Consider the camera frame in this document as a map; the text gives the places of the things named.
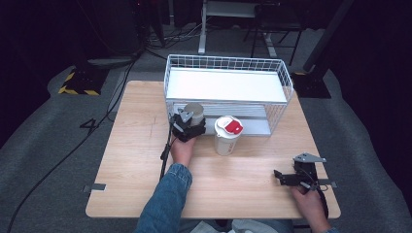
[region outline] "cup lid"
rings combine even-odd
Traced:
[[[243,130],[243,125],[236,117],[233,116],[222,116],[217,119],[217,126],[222,129],[219,131],[224,131],[228,135],[238,135]]]

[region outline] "silver bracket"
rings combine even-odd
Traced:
[[[321,158],[307,152],[297,155],[293,160],[302,163],[326,162],[325,158]]]

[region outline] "wire rack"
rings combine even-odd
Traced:
[[[214,98],[196,99],[194,96],[193,98],[182,99],[168,98],[171,76],[173,77],[172,74],[176,69],[181,68],[187,71],[212,71],[211,75],[214,75],[213,71],[227,72],[228,74],[247,73],[250,75],[254,73],[276,73],[274,77],[279,79],[281,85],[280,92],[283,92],[285,101],[267,102],[245,99],[222,101]],[[244,134],[269,136],[275,130],[292,98],[293,86],[286,65],[280,59],[171,54],[168,56],[165,69],[164,95],[168,115],[177,113],[177,110],[183,108],[188,102],[200,103],[205,109],[207,134],[214,133],[213,123],[216,118],[231,115],[238,117],[245,125]]]

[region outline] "white shelf board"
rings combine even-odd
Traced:
[[[172,67],[166,100],[285,104],[276,72]]]

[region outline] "black cable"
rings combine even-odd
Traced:
[[[134,61],[129,65],[129,67],[127,67],[127,69],[125,70],[125,76],[128,77],[131,68],[133,67],[133,65],[135,64],[136,60],[138,59],[138,57],[136,59],[134,59]],[[7,230],[7,233],[10,233],[12,231],[12,227],[13,224],[16,220],[17,214],[19,212],[19,210],[21,209],[21,207],[23,206],[23,204],[25,203],[25,201],[30,197],[30,195],[36,190],[36,188],[42,184],[42,182],[55,170],[57,169],[67,158],[69,158],[90,136],[91,134],[100,126],[100,124],[109,116],[109,113],[115,108],[115,106],[117,105],[117,103],[120,100],[120,95],[118,97],[118,99],[116,100],[115,104],[112,106],[112,108],[110,109],[110,111],[106,112],[106,115],[103,116],[103,118],[97,123],[96,127],[91,128],[90,132],[87,134],[87,136],[85,136],[69,153],[67,153],[56,165],[54,165],[54,167],[52,167],[44,177],[42,177],[31,189],[30,191],[25,195],[25,197],[23,198],[23,200],[18,204],[17,208],[15,209],[15,212],[13,213],[12,219],[10,220],[9,223],[9,227]]]
[[[115,89],[115,92],[113,93],[112,97],[110,98],[109,104],[108,104],[108,106],[107,106],[107,111],[106,111],[107,114],[109,114],[109,113],[114,109],[114,107],[117,105],[117,103],[119,102],[120,97],[121,97],[121,94],[122,94],[123,91],[124,91],[125,84],[127,83],[128,74],[129,74],[131,68],[133,67],[133,65],[135,64],[135,62],[136,62],[136,60],[134,60],[132,63],[130,63],[129,66],[128,66],[128,67],[126,68],[126,70],[124,71],[123,80],[118,84],[118,86],[117,86],[116,89]],[[112,109],[109,109],[110,104],[112,103],[112,100],[113,100],[113,98],[115,97],[115,95],[116,95],[116,93],[118,92],[119,87],[120,87],[121,85],[122,85],[122,87],[121,87],[121,90],[120,90],[118,99],[116,100],[115,104],[112,106]],[[108,119],[109,121],[111,121],[111,122],[114,122],[114,120],[111,119],[111,118],[109,118],[109,116],[107,116],[107,119]]]
[[[118,54],[118,55],[133,55],[134,53],[122,53],[122,52],[118,52],[116,50],[113,50],[109,45],[107,45],[107,43],[103,40],[103,38],[100,36],[100,34],[97,32],[96,27],[93,25],[90,17],[88,16],[85,8],[83,7],[83,5],[79,2],[79,0],[76,0],[77,4],[79,5],[80,9],[82,10],[83,14],[85,15],[88,24],[91,26],[91,29],[93,29],[94,34],[96,35],[96,37],[99,39],[99,41],[111,52],[113,52],[114,54]]]
[[[162,55],[160,55],[160,54],[157,54],[157,53],[155,53],[155,52],[153,52],[153,51],[151,51],[151,50],[146,49],[146,52],[148,52],[148,53],[149,53],[150,55],[152,55],[152,56],[161,58],[161,59],[163,59],[163,60],[167,60],[166,57],[164,57],[164,56],[162,56]]]

